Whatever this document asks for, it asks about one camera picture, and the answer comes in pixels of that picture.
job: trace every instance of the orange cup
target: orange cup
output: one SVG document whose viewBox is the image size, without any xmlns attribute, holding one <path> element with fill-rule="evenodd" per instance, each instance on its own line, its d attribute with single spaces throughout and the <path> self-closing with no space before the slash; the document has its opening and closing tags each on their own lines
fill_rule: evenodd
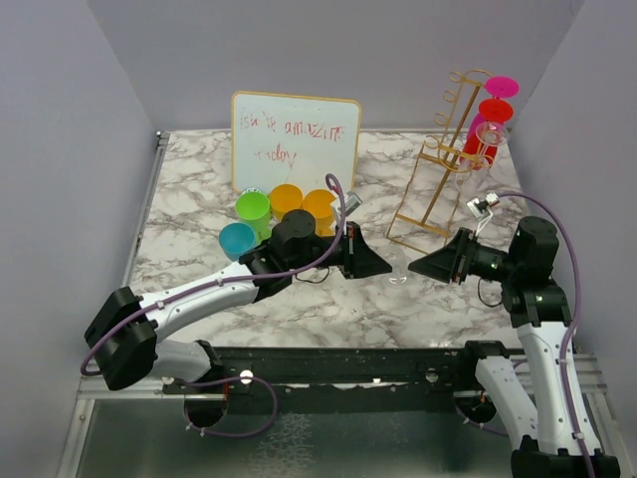
<svg viewBox="0 0 637 478">
<path fill-rule="evenodd" d="M 280 184 L 270 193 L 270 207 L 277 221 L 281 221 L 287 212 L 302 206 L 303 193 L 293 184 Z"/>
<path fill-rule="evenodd" d="M 335 200 L 334 195 L 326 189 L 315 189 L 303 200 L 303 209 L 311 214 L 317 222 L 317 234 L 319 236 L 331 236 L 331 223 L 334 216 L 331 212 L 331 204 Z"/>
</svg>

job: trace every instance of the gold wire rack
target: gold wire rack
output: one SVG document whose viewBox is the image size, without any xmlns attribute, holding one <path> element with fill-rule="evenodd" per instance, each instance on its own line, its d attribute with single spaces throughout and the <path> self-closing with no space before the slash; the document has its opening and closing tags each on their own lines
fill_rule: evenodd
<svg viewBox="0 0 637 478">
<path fill-rule="evenodd" d="M 458 140 L 458 136 L 460 135 L 461 130 L 465 125 L 467 116 L 469 115 L 469 112 L 471 111 L 476 101 L 476 97 L 478 96 L 478 93 L 484 87 L 486 80 L 490 78 L 492 75 L 493 74 L 491 74 L 490 72 L 487 72 L 486 70 L 470 70 L 466 72 L 465 74 L 452 72 L 451 75 L 449 76 L 449 79 L 453 83 L 458 84 L 458 89 L 455 92 L 452 90 L 446 90 L 445 93 L 443 94 L 443 99 L 447 103 L 450 103 L 452 105 L 451 111 L 449 112 L 448 115 L 445 115 L 444 113 L 436 113 L 434 116 L 434 121 L 436 122 L 436 124 L 443 126 L 444 131 L 440 133 L 439 135 L 427 134 L 427 136 L 425 137 L 425 140 L 423 141 L 422 146 L 420 147 L 420 151 L 418 152 L 418 156 L 416 158 L 414 168 L 411 172 L 411 177 L 409 178 L 409 181 L 407 182 L 407 186 L 405 187 L 405 192 L 402 195 L 400 204 L 398 208 L 396 209 L 396 212 L 391 220 L 391 223 L 389 224 L 389 228 L 387 229 L 386 237 L 390 241 L 409 247 L 423 254 L 429 254 L 430 251 L 429 252 L 425 251 L 415 246 L 414 244 L 405 242 L 404 240 L 402 240 L 401 238 L 397 236 L 392 237 L 391 230 L 394 227 L 396 220 L 401 220 L 401 221 L 408 222 L 412 225 L 418 226 L 428 232 L 432 232 L 434 234 L 442 236 L 445 239 L 445 244 L 447 243 L 447 240 L 451 236 L 451 225 L 453 223 L 453 219 L 459 205 L 459 198 L 460 198 L 459 193 L 456 195 L 455 206 L 453 208 L 451 216 L 449 217 L 449 220 L 447 221 L 445 227 L 438 227 L 434 224 L 431 224 L 429 221 L 429 218 L 434 209 L 434 206 L 436 205 L 436 202 L 438 201 L 438 198 L 440 197 L 441 192 L 443 191 L 445 185 L 447 184 L 449 180 L 451 173 L 452 172 L 467 173 L 473 169 L 475 164 L 478 164 L 482 161 L 482 158 L 478 157 L 476 154 L 469 154 L 469 153 L 463 152 L 461 148 L 456 146 L 456 141 Z M 456 127 L 454 129 L 451 129 L 451 125 L 454 121 L 454 115 L 456 114 L 458 110 L 458 103 L 463 95 L 463 90 L 465 89 L 465 87 L 467 88 L 473 87 L 473 89 L 470 90 L 471 93 L 470 93 L 469 99 L 467 101 L 464 111 L 462 112 L 460 116 L 460 119 L 458 120 L 456 124 Z M 447 143 L 446 139 L 447 137 L 449 137 L 449 135 L 451 136 L 451 140 Z M 435 145 L 431 146 L 427 143 L 427 139 L 429 138 L 431 138 L 435 142 Z M 435 155 L 425 152 L 426 149 L 427 150 L 434 149 Z M 416 176 L 416 171 L 418 169 L 418 165 L 420 164 L 421 159 L 425 159 L 434 164 L 443 166 L 446 170 L 444 174 L 442 175 L 442 179 L 440 180 L 438 187 L 436 188 L 434 195 L 431 198 L 431 201 L 429 202 L 425 210 L 424 215 L 420 218 L 414 218 L 414 217 L 409 217 L 407 215 L 401 214 L 400 210 L 405 204 L 405 200 L 409 193 L 409 188 L 412 186 L 412 183 L 414 181 L 414 177 Z"/>
</svg>

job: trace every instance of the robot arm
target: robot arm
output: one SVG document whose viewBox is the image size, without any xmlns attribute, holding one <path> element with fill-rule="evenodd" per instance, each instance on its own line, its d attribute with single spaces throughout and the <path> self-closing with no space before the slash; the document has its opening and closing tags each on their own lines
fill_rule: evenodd
<svg viewBox="0 0 637 478">
<path fill-rule="evenodd" d="M 478 206 L 484 210 L 489 205 L 485 201 Z M 564 292 L 551 277 L 559 246 L 556 232 L 542 218 L 525 217 L 504 252 L 479 244 L 473 231 L 461 228 L 447 246 L 412 262 L 409 270 L 446 283 L 460 284 L 468 275 L 501 283 L 503 304 L 527 355 L 535 405 L 518 382 L 504 347 L 477 349 L 473 363 L 475 377 L 500 413 L 516 450 L 514 477 L 585 476 L 588 457 L 596 476 L 619 476 L 617 460 L 603 455 L 588 419 L 571 342 L 565 360 L 560 359 L 571 315 Z"/>
<path fill-rule="evenodd" d="M 326 254 L 333 239 L 315 234 L 309 213 L 291 211 L 273 228 L 269 240 L 222 271 L 142 297 L 129 287 L 114 291 L 85 332 L 91 348 L 112 335 L 95 353 L 106 385 L 119 390 L 149 375 L 186 381 L 202 377 L 218 363 L 214 350 L 204 342 L 181 344 L 167 338 L 213 314 L 281 292 L 292 284 L 290 271 Z M 345 223 L 338 244 L 319 266 L 337 266 L 346 279 L 391 272 L 391 266 L 367 246 L 355 222 Z"/>
</svg>

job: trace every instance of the whiteboard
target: whiteboard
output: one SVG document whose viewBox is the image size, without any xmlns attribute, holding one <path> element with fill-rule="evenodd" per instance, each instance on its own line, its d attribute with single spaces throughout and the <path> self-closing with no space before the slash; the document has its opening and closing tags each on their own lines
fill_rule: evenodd
<svg viewBox="0 0 637 478">
<path fill-rule="evenodd" d="M 237 92 L 232 97 L 232 187 L 266 194 L 294 184 L 325 189 L 334 174 L 353 187 L 362 108 L 350 100 Z"/>
</svg>

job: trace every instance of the red handwriting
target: red handwriting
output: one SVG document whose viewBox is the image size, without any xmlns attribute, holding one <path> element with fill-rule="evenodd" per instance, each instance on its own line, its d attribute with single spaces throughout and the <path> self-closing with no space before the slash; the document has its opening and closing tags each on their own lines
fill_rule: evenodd
<svg viewBox="0 0 637 478">
<path fill-rule="evenodd" d="M 268 127 L 268 129 L 271 131 L 276 131 L 275 126 L 277 125 L 277 121 L 274 119 L 274 117 L 268 115 L 266 112 L 262 113 L 263 117 L 266 119 L 266 126 Z"/>
<path fill-rule="evenodd" d="M 277 132 L 277 124 L 277 119 L 266 111 L 261 111 L 257 114 L 242 110 L 239 117 L 239 127 L 241 129 L 261 127 L 272 132 Z M 288 121 L 285 123 L 286 134 L 291 134 L 292 136 L 307 136 L 333 142 L 342 140 L 344 130 L 344 126 L 330 126 L 324 122 Z"/>
<path fill-rule="evenodd" d="M 241 118 L 239 120 L 241 129 L 248 129 L 249 127 L 258 126 L 259 118 L 255 117 L 252 113 L 241 112 Z"/>
<path fill-rule="evenodd" d="M 255 152 L 255 156 L 259 159 L 267 158 L 270 161 L 286 162 L 290 169 L 295 165 L 297 154 L 287 149 L 282 149 L 281 144 L 277 144 L 277 148 L 272 151 L 258 151 Z"/>
<path fill-rule="evenodd" d="M 317 137 L 333 142 L 337 142 L 341 139 L 343 130 L 343 126 L 326 127 L 324 122 L 286 122 L 286 134 L 292 134 L 294 136 L 306 134 L 309 137 Z"/>
<path fill-rule="evenodd" d="M 302 121 L 286 122 L 286 133 L 293 134 L 294 136 L 303 134 L 304 133 L 303 122 Z"/>
</svg>

